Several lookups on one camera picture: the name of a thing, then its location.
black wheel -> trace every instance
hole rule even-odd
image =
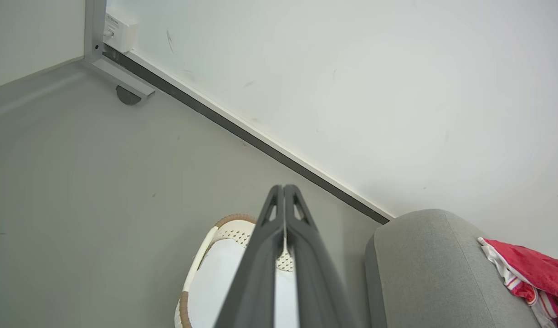
[[[127,91],[120,85],[118,85],[115,90],[117,91],[117,97],[119,97],[119,100],[127,106],[133,106],[141,101],[141,97]]]

gray floor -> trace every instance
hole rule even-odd
[[[287,183],[369,326],[370,218],[168,95],[86,75],[25,102],[0,116],[0,327],[172,327],[208,230]]]

white wall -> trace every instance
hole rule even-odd
[[[136,53],[390,214],[558,257],[558,1],[111,5]]]
[[[0,85],[84,55],[85,0],[0,0]]]

electrical outlet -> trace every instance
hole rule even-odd
[[[133,49],[137,32],[137,21],[115,7],[107,7],[104,17],[102,41],[118,52]]]

gray fabric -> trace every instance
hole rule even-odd
[[[480,236],[444,210],[412,212],[378,228],[374,252],[388,328],[539,327],[485,258]]]
[[[370,318],[373,328],[387,328],[386,312],[384,310],[384,299],[382,298],[382,286],[380,284],[380,273],[378,261],[374,251],[374,236],[366,245],[366,277],[368,286],[368,301],[370,303]]]

